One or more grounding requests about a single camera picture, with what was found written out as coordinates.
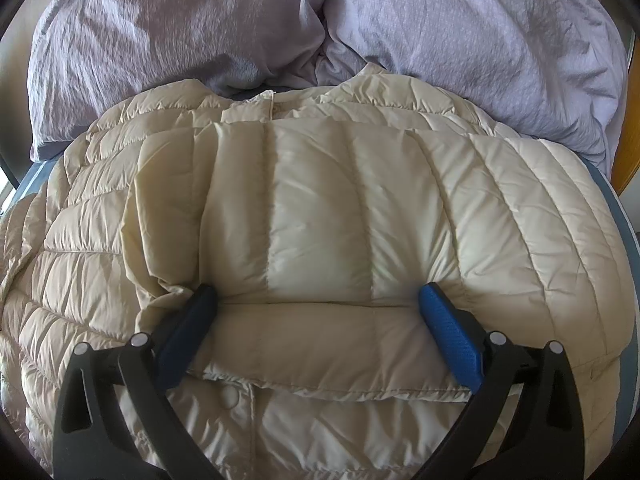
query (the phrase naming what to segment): wooden bed frame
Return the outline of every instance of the wooden bed frame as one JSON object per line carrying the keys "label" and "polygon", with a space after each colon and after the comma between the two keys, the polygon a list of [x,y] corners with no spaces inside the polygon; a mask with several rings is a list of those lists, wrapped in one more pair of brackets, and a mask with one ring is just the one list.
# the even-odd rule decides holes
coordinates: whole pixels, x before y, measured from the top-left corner
{"label": "wooden bed frame", "polygon": [[[0,36],[7,19],[23,0],[0,0]],[[640,0],[619,0],[640,36]],[[636,39],[629,71],[626,115],[613,165],[612,184],[621,193],[640,167],[640,40]],[[50,480],[22,445],[0,410],[0,479]],[[631,421],[622,439],[589,480],[640,480],[640,415]]]}
{"label": "wooden bed frame", "polygon": [[625,121],[611,172],[611,185],[619,195],[640,168],[640,34],[636,34],[631,56]]}

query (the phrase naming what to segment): bed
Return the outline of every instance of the bed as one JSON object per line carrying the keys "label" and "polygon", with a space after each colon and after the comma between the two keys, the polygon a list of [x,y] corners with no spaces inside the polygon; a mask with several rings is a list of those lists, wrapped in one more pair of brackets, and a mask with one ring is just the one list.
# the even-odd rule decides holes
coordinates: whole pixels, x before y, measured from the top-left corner
{"label": "bed", "polygon": [[[5,27],[0,43],[0,102],[2,109],[2,136],[0,152],[4,155],[4,168],[13,183],[19,183],[15,193],[16,202],[29,193],[37,191],[48,177],[55,160],[31,164],[29,148],[31,143],[30,121],[26,104],[26,66],[30,50],[31,31],[40,13],[49,0],[11,0],[5,2],[3,13]],[[640,5],[638,0],[621,0],[630,10],[630,20],[636,30],[640,30]],[[635,42],[634,55],[630,57],[630,76],[627,112],[620,145],[614,160],[611,183],[588,165],[594,180],[607,200],[616,225],[625,243],[625,249],[634,274],[636,296],[640,296],[640,250],[633,229],[626,218],[617,195],[634,176],[640,166],[640,141],[636,130],[640,128],[640,41]],[[606,461],[594,478],[618,478],[630,463],[630,456],[640,446],[640,420],[634,417],[638,408],[640,390],[638,323],[640,312],[636,301],[636,327],[632,343],[621,358],[621,391],[617,403],[614,441],[620,444],[614,449],[610,460]]]}

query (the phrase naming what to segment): jacket seam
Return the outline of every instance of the jacket seam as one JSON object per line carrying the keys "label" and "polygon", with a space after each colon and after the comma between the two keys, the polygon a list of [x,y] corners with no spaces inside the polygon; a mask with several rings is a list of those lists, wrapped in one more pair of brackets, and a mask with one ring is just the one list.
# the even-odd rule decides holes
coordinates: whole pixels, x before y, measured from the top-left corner
{"label": "jacket seam", "polygon": [[51,461],[44,458],[44,454],[40,452],[40,449],[37,446],[31,446],[29,449],[29,452],[33,455],[33,457],[36,460],[40,462],[40,465],[42,466],[43,469],[45,469],[49,473],[52,472],[53,466],[51,464]]}
{"label": "jacket seam", "polygon": [[75,202],[69,202],[69,201],[68,201],[68,199],[67,199],[67,201],[66,201],[66,206],[65,206],[65,207],[63,207],[63,208],[60,210],[60,212],[62,212],[62,211],[64,211],[64,210],[66,210],[66,209],[69,209],[70,207],[74,207],[74,206],[76,206],[76,205],[81,205],[81,204],[83,204],[83,203],[85,203],[85,202],[88,202],[89,200],[91,200],[91,199],[93,199],[93,198],[100,198],[101,196],[108,195],[109,193],[115,193],[115,192],[117,192],[117,191],[124,191],[124,190],[127,190],[127,189],[129,189],[129,186],[130,186],[130,185],[131,185],[130,183],[127,183],[127,184],[125,184],[125,185],[124,185],[124,186],[122,186],[122,187],[115,187],[115,188],[113,188],[113,189],[108,189],[108,190],[100,191],[100,192],[98,192],[98,193],[96,193],[96,194],[94,194],[94,195],[91,195],[91,196],[87,196],[87,197],[81,198],[80,200],[77,200],[77,201],[75,201]]}
{"label": "jacket seam", "polygon": [[251,478],[255,477],[255,463],[256,463],[256,433],[257,428],[255,424],[256,409],[255,409],[255,392],[251,384],[248,384],[249,393],[249,475]]}
{"label": "jacket seam", "polygon": [[198,106],[166,106],[166,107],[161,107],[158,106],[156,108],[152,108],[150,110],[145,110],[143,112],[137,112],[131,115],[126,115],[126,116],[120,116],[120,119],[117,120],[114,123],[110,123],[107,124],[106,126],[100,126],[97,127],[95,130],[92,130],[91,128],[89,128],[87,130],[87,136],[95,136],[98,134],[101,134],[103,132],[106,132],[108,130],[113,130],[114,128],[116,128],[117,126],[121,126],[124,123],[128,123],[129,121],[135,119],[136,117],[140,117],[146,114],[151,114],[153,112],[161,112],[161,111],[165,111],[165,110],[183,110],[183,111],[195,111],[195,110],[226,110],[226,108],[223,108],[222,106],[202,106],[202,102],[198,105]]}
{"label": "jacket seam", "polygon": [[345,469],[324,469],[324,468],[295,468],[291,470],[287,470],[288,472],[303,472],[303,473],[370,473],[377,471],[405,471],[407,469],[419,468],[424,465],[424,462],[420,462],[417,464],[409,464],[409,465],[390,465],[383,467],[369,467],[369,468],[345,468]]}
{"label": "jacket seam", "polygon": [[347,153],[347,159],[349,161],[349,168],[351,173],[351,182],[353,184],[353,190],[356,193],[358,199],[358,208],[360,209],[360,226],[362,228],[362,237],[364,239],[364,247],[367,252],[367,260],[365,264],[367,266],[367,274],[369,275],[369,301],[373,301],[373,247],[371,243],[371,228],[367,221],[365,212],[367,212],[366,199],[364,197],[364,183],[362,181],[362,174],[356,163],[355,146],[350,134],[347,133],[347,129],[341,127],[341,137],[344,143],[344,147]]}
{"label": "jacket seam", "polygon": [[[593,420],[593,406],[594,405],[595,405],[595,402],[593,402],[592,405],[591,405],[591,413],[592,413],[591,420]],[[596,431],[598,431],[600,429],[600,427],[607,421],[607,419],[609,418],[609,415],[611,415],[611,413],[613,413],[613,411],[615,409],[616,409],[616,403],[614,402],[613,406],[610,408],[610,410],[606,413],[605,416],[602,417],[602,420],[596,424],[596,427],[593,428],[591,430],[591,432],[584,437],[584,439],[585,440],[589,440],[596,433]]]}
{"label": "jacket seam", "polygon": [[[17,365],[18,365],[18,368],[20,368],[20,359],[19,358],[18,358]],[[13,390],[15,393],[17,393],[21,397],[21,399],[25,399],[24,391],[21,391],[16,386],[13,386],[9,382],[9,378],[6,376],[6,374],[2,373],[2,370],[0,370],[0,384],[5,384],[10,390]]]}
{"label": "jacket seam", "polygon": [[571,370],[582,371],[584,368],[588,368],[589,366],[593,366],[594,363],[598,363],[598,364],[600,364],[600,362],[604,363],[604,362],[607,361],[608,358],[610,358],[612,356],[614,356],[613,359],[618,359],[620,357],[620,352],[621,351],[622,351],[621,349],[611,350],[611,351],[609,351],[609,352],[607,352],[607,353],[605,353],[605,354],[603,354],[601,356],[598,356],[598,357],[595,357],[593,359],[590,359],[585,363],[581,363],[581,364],[579,364],[577,366],[573,366],[573,367],[571,367]]}
{"label": "jacket seam", "polygon": [[474,153],[476,154],[477,158],[480,160],[480,163],[482,164],[482,166],[485,168],[485,170],[488,173],[489,177],[491,177],[491,180],[494,181],[495,189],[497,189],[498,193],[500,193],[500,197],[502,199],[502,203],[508,209],[508,211],[510,213],[510,216],[511,216],[511,220],[516,225],[516,229],[518,230],[518,234],[520,235],[520,240],[522,241],[524,247],[527,250],[527,256],[529,256],[529,262],[531,263],[531,267],[533,268],[533,272],[535,273],[536,278],[538,279],[538,283],[540,284],[540,291],[542,292],[542,300],[545,302],[546,310],[547,310],[547,312],[549,314],[549,321],[551,322],[551,329],[553,331],[553,338],[556,339],[556,338],[558,338],[557,330],[556,330],[556,323],[554,321],[553,313],[551,312],[551,306],[548,304],[548,301],[546,299],[546,287],[545,287],[545,284],[542,282],[542,278],[540,277],[540,272],[538,271],[538,268],[536,267],[536,264],[533,262],[533,255],[531,254],[531,249],[530,249],[529,245],[527,244],[527,241],[526,241],[526,239],[524,237],[524,233],[522,232],[520,224],[516,220],[515,213],[514,213],[513,209],[511,208],[511,204],[507,201],[507,198],[505,197],[505,195],[504,195],[504,193],[502,191],[502,188],[498,184],[498,180],[496,179],[496,177],[494,175],[494,172],[491,171],[491,169],[489,168],[489,166],[486,163],[486,161],[484,160],[484,158],[482,158],[482,155],[478,151],[478,148],[474,144],[474,142],[471,139],[471,137],[467,137],[466,139],[471,144],[471,147],[473,148]]}
{"label": "jacket seam", "polygon": [[[28,403],[25,402],[24,404],[24,409],[25,410],[29,410],[31,413],[33,413],[35,415],[35,418],[37,418],[43,425],[44,428],[46,428],[46,430],[49,431],[49,436],[52,433],[52,429],[49,427],[49,425],[36,413],[36,411],[31,408]],[[27,423],[26,420],[24,421],[23,424],[20,423],[20,420],[18,420],[18,418],[15,418],[14,415],[12,413],[10,413],[6,408],[4,408],[3,410],[4,416],[6,417],[7,421],[9,422],[9,425],[11,425],[12,428],[19,428],[27,437],[30,436],[32,434],[31,430],[27,427]],[[35,446],[31,446],[29,447],[27,444],[24,443],[24,441],[20,438],[20,441],[24,444],[25,447],[27,447],[28,451],[33,455],[33,457],[40,462],[40,465],[43,465],[46,469],[48,469],[49,471],[51,470],[51,464],[49,462],[49,460],[45,460],[42,457],[42,454],[40,453],[40,450],[38,450]]]}
{"label": "jacket seam", "polygon": [[39,373],[41,375],[41,377],[43,377],[46,381],[48,381],[51,386],[53,386],[55,389],[60,389],[60,384],[58,384],[57,381],[54,381],[52,378],[49,377],[49,375],[47,375],[46,373],[44,373],[43,370],[40,369],[40,367],[38,366],[37,362],[35,361],[35,359],[29,354],[27,353],[27,351],[25,349],[22,348],[22,346],[20,345],[20,343],[18,343],[17,341],[15,341],[11,336],[9,336],[6,332],[4,332],[4,336],[6,337],[7,341],[14,346],[14,348],[17,349],[18,353],[20,355],[22,355],[25,359],[25,361],[28,362],[28,364],[30,364],[31,366],[33,366],[34,370]]}
{"label": "jacket seam", "polygon": [[266,285],[267,294],[270,292],[270,284],[269,284],[269,269],[271,265],[271,229],[273,222],[273,207],[271,205],[272,197],[274,195],[274,186],[275,186],[275,165],[276,160],[273,161],[273,173],[270,171],[270,146],[269,146],[269,129],[266,126],[262,127],[263,130],[263,138],[262,138],[262,165],[263,165],[263,180],[264,180],[264,243],[265,243],[265,254],[264,254],[264,283]]}
{"label": "jacket seam", "polygon": [[[90,168],[91,166],[94,166],[95,164],[98,164],[99,162],[103,162],[105,160],[109,160],[110,158],[113,158],[113,157],[119,155],[125,148],[128,148],[129,146],[132,146],[134,144],[137,144],[138,142],[140,144],[142,144],[143,142],[145,142],[145,139],[147,137],[152,136],[155,133],[158,133],[158,132],[149,133],[145,137],[143,137],[142,139],[135,139],[135,140],[131,140],[130,142],[125,142],[123,145],[117,147],[117,149],[115,149],[114,151],[109,153],[109,155],[103,156],[101,158],[96,158],[95,160],[87,160],[86,159],[86,153],[85,153],[84,157],[85,157],[85,160],[87,160],[87,164],[82,164],[81,166],[78,167],[78,170],[76,171],[76,176],[74,177],[74,182],[78,178],[78,174],[80,173],[80,171],[84,170],[85,168]],[[74,182],[70,181],[69,182],[69,186],[71,186]]]}
{"label": "jacket seam", "polygon": [[418,149],[422,153],[422,156],[424,157],[424,160],[427,163],[427,166],[429,167],[434,180],[436,181],[436,185],[438,186],[438,195],[440,196],[440,201],[442,202],[442,211],[444,213],[445,218],[447,219],[447,222],[449,223],[449,229],[451,231],[451,238],[452,238],[451,244],[453,245],[454,253],[456,255],[456,263],[458,264],[458,275],[460,276],[460,287],[462,289],[462,294],[466,300],[467,306],[471,307],[472,306],[471,299],[468,291],[466,290],[465,280],[462,277],[462,264],[460,264],[460,252],[458,250],[459,248],[458,233],[456,232],[455,225],[453,223],[453,220],[451,219],[451,213],[449,211],[449,198],[446,196],[446,193],[444,192],[444,184],[442,183],[440,174],[436,173],[435,166],[431,160],[431,157],[427,154],[427,150],[424,149],[422,145],[422,139],[420,138],[420,136],[418,136],[414,130],[406,130],[405,134],[411,137],[416,143],[416,145],[418,146]]}
{"label": "jacket seam", "polygon": [[605,354],[608,354],[609,353],[609,349],[607,348],[607,332],[604,329],[604,324],[602,322],[602,316],[600,314],[600,303],[598,302],[598,297],[596,295],[596,288],[593,285],[593,281],[591,280],[591,276],[589,274],[589,271],[587,270],[587,267],[584,265],[584,260],[582,259],[582,255],[580,254],[580,250],[578,249],[578,246],[575,243],[574,234],[571,232],[571,229],[569,229],[569,226],[567,225],[566,220],[564,219],[564,216],[562,216],[562,213],[560,212],[560,209],[558,208],[558,204],[556,203],[556,200],[551,196],[551,193],[549,193],[548,188],[542,182],[540,177],[537,176],[536,172],[533,171],[533,168],[524,159],[524,157],[521,156],[520,153],[518,153],[518,150],[515,149],[515,147],[509,142],[508,139],[507,139],[507,143],[508,143],[508,145],[511,146],[511,149],[513,149],[514,153],[516,153],[516,155],[520,158],[520,160],[522,162],[524,162],[525,166],[527,168],[529,168],[529,171],[531,171],[531,173],[536,177],[536,180],[540,183],[540,186],[542,186],[542,189],[545,190],[546,195],[549,197],[549,200],[551,201],[552,205],[554,206],[554,209],[556,210],[556,213],[558,214],[558,218],[561,219],[562,224],[564,225],[564,228],[565,228],[565,230],[566,230],[566,232],[567,232],[567,234],[569,236],[569,240],[571,240],[571,243],[574,246],[575,253],[578,256],[578,260],[580,261],[580,266],[582,267],[582,270],[584,270],[584,273],[587,275],[587,281],[589,282],[589,285],[591,287],[591,292],[593,293],[593,303],[594,303],[594,305],[596,307],[596,314],[598,316],[598,324],[600,325],[600,331],[602,332],[602,343],[604,345],[604,351],[605,351]]}
{"label": "jacket seam", "polygon": [[127,342],[126,339],[119,339],[113,335],[109,335],[106,332],[102,332],[101,330],[97,330],[93,327],[91,327],[88,324],[83,324],[80,323],[79,321],[76,321],[75,319],[72,319],[70,317],[64,316],[63,314],[60,314],[59,312],[56,312],[55,310],[52,310],[49,306],[44,305],[44,303],[40,302],[40,301],[36,301],[33,298],[31,298],[28,294],[26,294],[23,290],[21,290],[19,287],[15,287],[14,288],[15,292],[18,292],[19,294],[23,295],[28,301],[30,301],[31,303],[34,303],[36,305],[37,308],[40,308],[42,310],[44,310],[45,312],[48,312],[49,314],[51,314],[52,316],[57,317],[58,319],[61,319],[63,321],[68,322],[69,324],[75,325],[78,328],[81,328],[87,332],[91,332],[94,333],[95,335],[101,336],[105,339],[108,339],[110,341],[116,342],[116,343],[120,343],[120,344],[124,344]]}
{"label": "jacket seam", "polygon": [[49,433],[49,436],[51,436],[53,434],[53,428],[49,425],[49,423],[46,420],[44,420],[40,416],[40,414],[30,406],[30,404],[28,402],[24,403],[24,407],[25,407],[26,410],[29,410],[31,412],[33,417],[38,420],[38,422],[40,423],[41,426],[46,428],[47,432]]}
{"label": "jacket seam", "polygon": [[20,428],[20,430],[24,431],[27,434],[31,433],[31,431],[29,431],[29,428],[27,428],[26,423],[25,422],[20,423],[20,419],[18,417],[14,416],[14,414],[9,410],[9,408],[7,406],[2,405],[2,406],[0,406],[0,408],[2,409],[2,412],[4,413],[4,416],[9,421],[9,424],[11,426],[13,426],[14,428]]}
{"label": "jacket seam", "polygon": [[[143,433],[143,431],[134,432],[133,439],[134,439],[134,441],[136,439],[139,441],[139,442],[135,443],[136,447],[138,447],[138,444],[140,444],[140,446],[145,446],[146,447],[145,451],[148,454],[152,454],[152,453],[156,452],[156,449],[151,444],[151,440],[146,436],[145,433]],[[242,467],[228,465],[228,464],[214,464],[214,466],[216,467],[216,469],[225,469],[225,470],[228,470],[228,471],[238,471],[238,472],[243,472],[243,473],[246,471]]]}
{"label": "jacket seam", "polygon": [[334,394],[419,394],[419,393],[468,393],[469,389],[464,386],[460,386],[458,388],[394,388],[389,390],[337,390],[330,388],[319,388],[318,386],[305,386],[303,384],[287,384],[281,383],[278,381],[268,381],[265,379],[258,378],[238,378],[237,376],[229,375],[229,374],[215,374],[215,378],[207,379],[203,377],[203,374],[198,374],[200,378],[205,380],[220,380],[220,381],[229,381],[229,382],[240,382],[245,384],[267,384],[273,386],[281,386],[283,388],[296,388],[300,390],[309,390],[315,392],[325,392],[325,393],[334,393]]}
{"label": "jacket seam", "polygon": [[54,253],[54,254],[110,254],[111,256],[122,256],[121,253],[117,253],[115,251],[99,251],[99,250],[66,250],[66,249],[58,249],[58,248],[51,248],[51,247],[44,247],[42,248],[43,251],[46,251],[47,253]]}
{"label": "jacket seam", "polygon": [[381,373],[381,371],[383,372],[385,370],[385,367],[383,367],[382,365],[382,350],[380,349],[380,339],[378,337],[378,318],[376,317],[376,312],[377,311],[375,309],[369,311],[369,317],[371,318],[371,327],[373,330],[373,338],[371,339],[371,341],[374,346],[373,351],[376,355],[376,360],[378,361],[375,377],[380,376],[380,381],[382,382],[382,384],[385,384],[385,378]]}
{"label": "jacket seam", "polygon": [[[600,220],[598,220],[598,217],[596,216],[595,211],[593,210],[593,208],[591,207],[591,204],[589,204],[588,200],[586,199],[586,197],[584,196],[584,194],[580,191],[580,188],[578,187],[578,185],[575,183],[575,181],[571,178],[571,176],[569,176],[569,174],[567,173],[567,170],[565,170],[564,166],[562,164],[560,164],[560,161],[558,160],[558,158],[554,155],[554,153],[548,148],[548,146],[546,145],[546,143],[542,142],[542,145],[545,147],[545,149],[551,154],[551,156],[554,158],[556,164],[562,169],[562,172],[567,176],[567,178],[571,181],[571,183],[573,184],[573,186],[575,187],[575,190],[580,194],[580,196],[582,197],[582,199],[584,200],[584,203],[587,206],[588,211],[591,213],[591,216],[593,217],[593,219],[596,221],[596,224],[598,224],[598,227],[600,228],[600,233],[602,234],[602,238],[604,239],[605,245],[607,246],[607,249],[609,250],[609,254],[611,256],[611,259],[613,260],[614,265],[616,266],[616,277],[618,278],[618,286],[620,288],[620,290],[622,290],[622,280],[620,280],[620,269],[618,267],[618,261],[616,260],[616,257],[613,255],[613,250],[611,249],[611,246],[609,245],[609,242],[607,241],[607,237],[604,234],[604,230],[602,229],[602,224],[600,223]],[[596,307],[598,309],[598,314],[600,313],[600,307],[598,306],[598,304],[596,303]],[[607,348],[607,333],[605,332],[605,349]]]}
{"label": "jacket seam", "polygon": [[[373,106],[376,108],[398,108],[401,110],[407,110],[408,112],[417,112],[419,114],[425,114],[425,115],[441,115],[444,116],[446,114],[456,114],[455,111],[455,104],[453,106],[450,106],[449,108],[445,108],[444,110],[441,111],[436,111],[436,110],[425,110],[424,108],[421,107],[415,107],[415,108],[410,108],[408,106],[403,106],[403,105],[396,105],[396,104],[384,104],[384,103],[379,103],[375,100],[368,100],[368,101],[357,101],[354,99],[332,99],[331,101],[323,101],[323,102],[318,102],[318,105],[323,105],[323,104],[339,104],[339,103],[350,103],[350,104],[355,104],[355,105],[369,105],[369,106]],[[473,120],[467,120],[465,118],[460,117],[460,119],[462,119],[463,121],[469,123],[469,124],[474,124],[475,126],[478,126],[480,129],[482,129],[481,125],[479,123],[476,123]]]}

